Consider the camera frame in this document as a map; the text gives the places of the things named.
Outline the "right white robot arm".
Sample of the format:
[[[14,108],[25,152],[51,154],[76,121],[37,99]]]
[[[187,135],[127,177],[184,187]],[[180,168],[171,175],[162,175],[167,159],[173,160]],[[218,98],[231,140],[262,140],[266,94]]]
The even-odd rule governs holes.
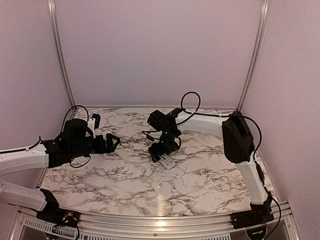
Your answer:
[[[170,170],[176,164],[169,155],[180,148],[175,140],[182,131],[221,138],[225,157],[236,165],[249,192],[251,210],[247,219],[252,224],[258,224],[267,216],[272,194],[265,186],[263,171],[255,160],[257,148],[246,119],[238,111],[230,115],[211,115],[197,112],[188,114],[181,108],[175,108],[167,114],[155,110],[149,115],[147,123],[161,135],[159,141],[148,148],[148,152],[154,163],[159,162]]]

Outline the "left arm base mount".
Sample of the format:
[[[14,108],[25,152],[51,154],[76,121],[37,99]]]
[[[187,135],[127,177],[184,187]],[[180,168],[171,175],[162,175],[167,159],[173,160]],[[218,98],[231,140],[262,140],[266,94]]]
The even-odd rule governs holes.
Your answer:
[[[43,210],[37,212],[37,219],[57,226],[67,226],[71,228],[78,226],[80,216],[78,211],[60,208],[57,199],[49,190],[41,188],[40,191],[44,194],[46,205]]]

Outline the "aluminium frame post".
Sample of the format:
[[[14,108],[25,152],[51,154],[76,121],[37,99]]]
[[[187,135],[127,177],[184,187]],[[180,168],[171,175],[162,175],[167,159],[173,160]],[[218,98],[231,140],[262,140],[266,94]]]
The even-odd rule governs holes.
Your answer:
[[[240,98],[237,104],[237,110],[242,111],[249,91],[251,84],[253,82],[256,66],[258,63],[259,55],[262,49],[263,41],[264,41],[264,36],[266,32],[266,25],[267,25],[267,19],[268,19],[268,12],[269,12],[269,5],[270,1],[269,0],[262,0],[261,1],[261,7],[260,7],[260,14],[259,14],[259,21],[258,21],[258,27],[257,27],[257,32],[256,32],[256,37],[255,37],[255,42],[253,46],[253,52],[251,55],[249,67],[247,70],[246,78],[244,81],[244,85],[242,88],[242,92],[240,94]]]
[[[54,38],[55,50],[57,54],[57,59],[58,59],[59,68],[62,75],[62,80],[65,87],[67,99],[70,106],[74,107],[76,103],[75,103],[74,95],[72,92],[71,83],[69,80],[68,71],[65,63],[64,54],[63,54],[55,0],[48,0],[48,10],[49,10],[52,33]]]

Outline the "left aluminium frame post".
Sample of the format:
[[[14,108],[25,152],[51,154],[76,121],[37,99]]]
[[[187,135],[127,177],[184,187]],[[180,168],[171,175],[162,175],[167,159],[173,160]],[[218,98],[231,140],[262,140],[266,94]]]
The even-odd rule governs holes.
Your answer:
[[[62,75],[62,80],[65,87],[67,99],[70,106],[74,107],[76,103],[75,103],[74,95],[72,92],[71,83],[69,80],[68,71],[65,63],[64,54],[63,54],[55,0],[48,0],[48,10],[49,10],[52,33],[54,38],[55,50],[57,54],[57,59],[58,59],[59,68]]]

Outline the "right aluminium frame post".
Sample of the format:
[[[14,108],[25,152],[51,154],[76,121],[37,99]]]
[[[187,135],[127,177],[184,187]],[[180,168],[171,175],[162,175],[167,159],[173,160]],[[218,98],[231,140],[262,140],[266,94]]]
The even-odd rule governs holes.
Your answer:
[[[244,85],[242,88],[242,92],[240,94],[240,98],[237,104],[237,110],[242,111],[249,91],[251,84],[253,82],[256,66],[258,63],[259,55],[262,49],[263,41],[264,41],[264,36],[266,32],[266,25],[267,25],[267,19],[268,19],[268,12],[269,12],[269,5],[270,1],[269,0],[262,0],[261,1],[261,7],[260,7],[260,14],[259,14],[259,21],[258,21],[258,27],[257,27],[257,32],[256,32],[256,37],[255,37],[255,42],[253,46],[253,52],[251,55],[249,67],[247,70],[246,78],[244,81]]]

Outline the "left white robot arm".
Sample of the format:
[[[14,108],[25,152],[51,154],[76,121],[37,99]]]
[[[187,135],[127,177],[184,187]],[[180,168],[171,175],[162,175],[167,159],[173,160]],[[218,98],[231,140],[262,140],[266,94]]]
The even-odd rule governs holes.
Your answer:
[[[114,152],[121,142],[120,138],[111,133],[97,135],[95,130],[98,127],[99,121],[94,118],[88,121],[74,118],[64,123],[55,139],[39,139],[29,147],[1,151],[0,174],[4,176],[29,169],[52,169],[79,157],[89,158],[93,154]],[[43,211],[53,223],[60,222],[64,216],[50,191],[30,189],[6,180],[0,181],[0,201]]]

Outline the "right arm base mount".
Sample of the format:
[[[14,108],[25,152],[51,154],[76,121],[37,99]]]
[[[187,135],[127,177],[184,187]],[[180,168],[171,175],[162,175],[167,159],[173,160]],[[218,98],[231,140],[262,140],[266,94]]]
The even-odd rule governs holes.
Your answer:
[[[272,201],[273,197],[271,192],[269,191],[267,193],[267,199],[262,205],[251,203],[250,210],[232,213],[230,217],[233,228],[248,228],[273,221],[275,218],[271,209]]]

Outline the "front aluminium rail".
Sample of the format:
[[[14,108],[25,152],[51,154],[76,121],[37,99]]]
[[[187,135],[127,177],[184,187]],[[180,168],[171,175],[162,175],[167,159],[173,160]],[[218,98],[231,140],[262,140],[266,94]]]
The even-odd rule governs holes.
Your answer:
[[[125,216],[81,212],[77,227],[38,219],[29,209],[19,209],[10,240],[299,240],[288,202],[273,205],[272,219],[243,226],[239,213],[197,216]]]

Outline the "white remote control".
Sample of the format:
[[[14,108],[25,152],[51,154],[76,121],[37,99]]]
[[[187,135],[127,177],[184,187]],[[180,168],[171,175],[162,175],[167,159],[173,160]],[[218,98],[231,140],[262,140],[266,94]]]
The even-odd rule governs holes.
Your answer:
[[[165,167],[167,170],[171,170],[176,166],[175,161],[169,157],[167,154],[163,154],[160,156],[159,163]]]

